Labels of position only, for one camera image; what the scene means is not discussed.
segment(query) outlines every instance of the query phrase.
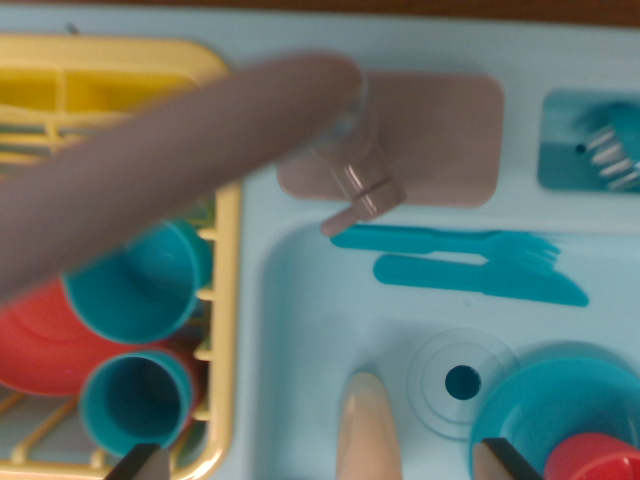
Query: dish rack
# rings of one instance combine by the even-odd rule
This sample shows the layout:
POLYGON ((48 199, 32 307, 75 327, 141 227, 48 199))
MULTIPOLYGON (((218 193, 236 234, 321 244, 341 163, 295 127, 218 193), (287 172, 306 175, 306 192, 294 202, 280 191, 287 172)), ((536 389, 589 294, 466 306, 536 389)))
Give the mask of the dish rack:
MULTIPOLYGON (((1 178, 228 72, 211 51, 183 41, 0 36, 0 52, 1 178)), ((208 331, 194 355, 210 368, 206 398, 171 448, 172 480, 210 473, 231 442, 240 201, 239 185, 228 186, 187 215, 215 250, 212 286, 198 292, 204 313, 190 320, 208 331)), ((0 477, 104 478, 116 459, 88 446, 77 398, 34 397, 0 399, 0 437, 19 438, 0 448, 0 477)))

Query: red plate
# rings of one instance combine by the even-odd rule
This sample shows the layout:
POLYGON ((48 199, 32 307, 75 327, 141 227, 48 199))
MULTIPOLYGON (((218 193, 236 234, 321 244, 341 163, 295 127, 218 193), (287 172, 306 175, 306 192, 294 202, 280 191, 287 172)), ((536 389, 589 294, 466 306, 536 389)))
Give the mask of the red plate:
POLYGON ((142 348, 86 328, 56 280, 0 311, 0 383, 26 393, 76 395, 93 369, 142 348))

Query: teal knife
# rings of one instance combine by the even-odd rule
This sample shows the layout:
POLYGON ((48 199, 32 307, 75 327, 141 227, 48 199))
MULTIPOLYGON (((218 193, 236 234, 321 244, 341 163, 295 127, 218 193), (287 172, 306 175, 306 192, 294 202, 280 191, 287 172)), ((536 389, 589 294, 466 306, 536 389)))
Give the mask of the teal knife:
POLYGON ((558 272, 537 273, 505 263, 483 265, 445 262, 402 255, 383 255, 373 267, 388 285, 480 292, 495 297, 586 307, 587 294, 558 272))

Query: toy sink basin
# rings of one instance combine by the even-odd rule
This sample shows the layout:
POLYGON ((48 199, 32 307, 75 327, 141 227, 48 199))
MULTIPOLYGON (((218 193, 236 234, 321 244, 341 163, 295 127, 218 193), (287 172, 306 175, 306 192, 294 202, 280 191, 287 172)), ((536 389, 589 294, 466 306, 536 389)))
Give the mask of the toy sink basin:
MULTIPOLYGON (((587 354, 640 372, 640 239, 549 235, 562 250, 557 270, 590 298, 577 308, 382 285, 372 273, 379 253, 340 249, 320 234, 335 208, 287 197, 275 169, 246 182, 238 391, 246 416, 217 478, 238 472, 238 456, 251 459, 244 478, 335 478, 341 396, 358 371, 377 374, 389 392, 408 480, 468 478, 467 427, 456 424, 470 426, 492 387, 523 365, 587 354), (482 377, 475 398, 446 391, 457 365, 482 377), (425 398, 444 420, 425 414, 425 398)), ((406 218, 403 208, 385 220, 406 218)))

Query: cup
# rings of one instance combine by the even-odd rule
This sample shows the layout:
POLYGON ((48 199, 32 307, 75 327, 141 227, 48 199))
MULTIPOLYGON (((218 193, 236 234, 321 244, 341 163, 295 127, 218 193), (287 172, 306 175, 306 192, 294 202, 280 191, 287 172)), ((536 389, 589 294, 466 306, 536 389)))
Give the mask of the cup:
POLYGON ((60 279, 0 310, 0 383, 21 392, 77 395, 96 366, 134 348, 84 326, 60 279))
POLYGON ((602 433, 568 438, 551 453, 546 480, 633 480, 640 478, 640 450, 602 433))
POLYGON ((542 473, 564 440, 598 432, 636 442, 640 431, 640 380, 621 366, 586 357, 564 357, 529 365, 487 397, 471 430, 473 446, 506 438, 542 473))
POLYGON ((200 392, 200 362, 162 350, 113 357, 88 378, 80 418, 88 435, 113 455, 139 443, 171 445, 189 423, 200 392))
POLYGON ((168 337, 187 321, 212 268, 207 242, 177 220, 63 278, 87 327, 114 342, 142 344, 168 337))

